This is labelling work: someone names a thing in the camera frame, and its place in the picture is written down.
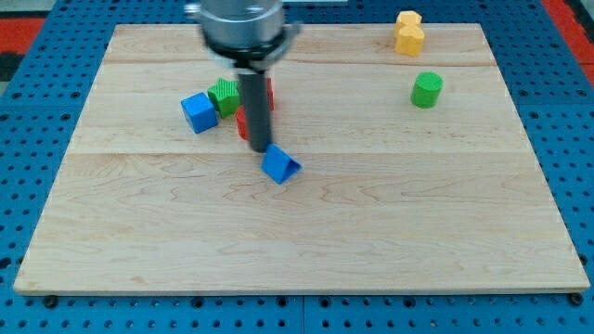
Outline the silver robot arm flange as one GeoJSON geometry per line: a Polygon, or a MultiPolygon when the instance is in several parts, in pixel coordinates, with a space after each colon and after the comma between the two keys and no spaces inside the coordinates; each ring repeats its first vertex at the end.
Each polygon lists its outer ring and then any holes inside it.
{"type": "Polygon", "coordinates": [[[280,0],[200,0],[184,12],[200,23],[213,59],[243,71],[267,71],[291,49],[301,24],[285,21],[280,0]]]}

